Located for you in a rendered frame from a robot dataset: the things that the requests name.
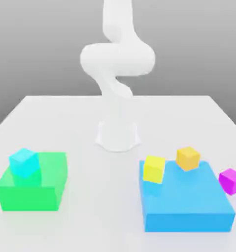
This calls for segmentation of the large green box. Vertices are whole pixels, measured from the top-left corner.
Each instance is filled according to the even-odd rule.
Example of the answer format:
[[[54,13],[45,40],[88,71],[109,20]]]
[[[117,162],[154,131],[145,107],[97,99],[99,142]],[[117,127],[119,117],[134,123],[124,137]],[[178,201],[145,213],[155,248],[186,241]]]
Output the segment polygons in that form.
[[[39,152],[40,169],[27,178],[7,168],[0,178],[0,205],[4,211],[57,211],[67,181],[65,152]]]

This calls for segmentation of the small orange cube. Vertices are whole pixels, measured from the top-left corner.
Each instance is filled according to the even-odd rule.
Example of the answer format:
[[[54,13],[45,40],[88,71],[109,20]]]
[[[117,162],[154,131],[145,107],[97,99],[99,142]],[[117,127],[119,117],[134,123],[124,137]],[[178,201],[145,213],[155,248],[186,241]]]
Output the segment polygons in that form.
[[[184,171],[198,168],[201,155],[192,147],[177,150],[176,163]]]

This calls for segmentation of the small magenta cube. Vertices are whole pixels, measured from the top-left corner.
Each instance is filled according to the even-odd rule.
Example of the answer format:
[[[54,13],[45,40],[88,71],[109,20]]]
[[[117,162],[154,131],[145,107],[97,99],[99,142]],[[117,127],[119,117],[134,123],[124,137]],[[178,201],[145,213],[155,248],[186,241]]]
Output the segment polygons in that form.
[[[229,194],[234,195],[236,193],[236,171],[229,168],[219,174],[219,183],[223,190]]]

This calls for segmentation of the small yellow cube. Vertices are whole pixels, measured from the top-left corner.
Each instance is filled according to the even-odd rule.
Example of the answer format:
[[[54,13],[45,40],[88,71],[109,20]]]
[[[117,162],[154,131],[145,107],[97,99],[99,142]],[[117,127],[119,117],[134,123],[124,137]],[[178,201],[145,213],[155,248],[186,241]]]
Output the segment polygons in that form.
[[[143,180],[161,184],[165,172],[165,158],[147,156],[143,167]]]

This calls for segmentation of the small cyan cube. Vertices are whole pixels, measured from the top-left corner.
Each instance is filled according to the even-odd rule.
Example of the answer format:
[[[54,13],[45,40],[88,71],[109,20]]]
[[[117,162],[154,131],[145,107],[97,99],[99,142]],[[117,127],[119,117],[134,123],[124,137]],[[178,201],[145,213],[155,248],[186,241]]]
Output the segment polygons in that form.
[[[13,175],[27,178],[40,169],[38,153],[22,148],[9,156],[9,166]]]

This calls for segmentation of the large blue box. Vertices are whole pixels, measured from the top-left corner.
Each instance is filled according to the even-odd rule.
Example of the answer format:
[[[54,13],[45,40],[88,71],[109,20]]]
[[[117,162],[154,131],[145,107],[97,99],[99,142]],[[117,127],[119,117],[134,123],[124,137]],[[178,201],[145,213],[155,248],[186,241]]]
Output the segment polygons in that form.
[[[139,188],[146,232],[229,232],[235,211],[206,161],[185,172],[175,161],[165,165],[163,182],[143,180],[139,162]]]

